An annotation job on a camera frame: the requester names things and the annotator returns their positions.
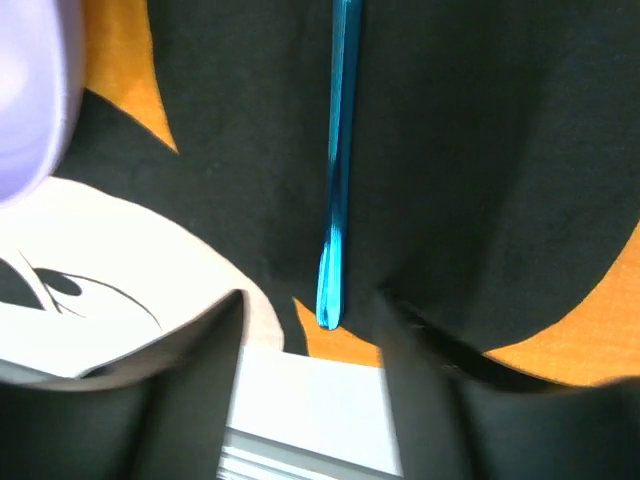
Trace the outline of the orange cartoon mouse placemat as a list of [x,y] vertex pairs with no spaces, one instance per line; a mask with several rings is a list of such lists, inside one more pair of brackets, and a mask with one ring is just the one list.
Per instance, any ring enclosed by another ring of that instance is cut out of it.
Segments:
[[1,213],[1,300],[151,336],[245,290],[248,345],[374,366],[384,292],[563,383],[639,372],[639,5],[367,1],[345,314],[316,325],[328,1],[86,1],[56,174]]

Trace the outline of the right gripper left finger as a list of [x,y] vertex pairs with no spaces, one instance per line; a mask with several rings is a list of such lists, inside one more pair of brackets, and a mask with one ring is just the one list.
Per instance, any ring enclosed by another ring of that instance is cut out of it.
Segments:
[[244,294],[77,379],[1,365],[4,479],[214,479]]

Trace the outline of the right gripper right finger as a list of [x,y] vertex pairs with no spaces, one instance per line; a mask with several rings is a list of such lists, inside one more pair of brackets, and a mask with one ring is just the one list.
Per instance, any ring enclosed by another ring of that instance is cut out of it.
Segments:
[[372,305],[407,479],[635,479],[639,381],[526,374],[378,294]]

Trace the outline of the blue metal spoon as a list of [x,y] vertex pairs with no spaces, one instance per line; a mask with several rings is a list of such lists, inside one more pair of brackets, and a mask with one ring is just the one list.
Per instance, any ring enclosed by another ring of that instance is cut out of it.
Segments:
[[352,124],[363,3],[333,3],[329,97],[327,209],[319,260],[316,321],[325,330],[340,326],[345,300],[345,251]]

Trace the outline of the purple plastic plate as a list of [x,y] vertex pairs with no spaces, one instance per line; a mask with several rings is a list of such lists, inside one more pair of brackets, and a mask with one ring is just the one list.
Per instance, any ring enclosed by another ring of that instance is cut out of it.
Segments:
[[82,3],[1,3],[1,202],[33,191],[60,164],[84,90]]

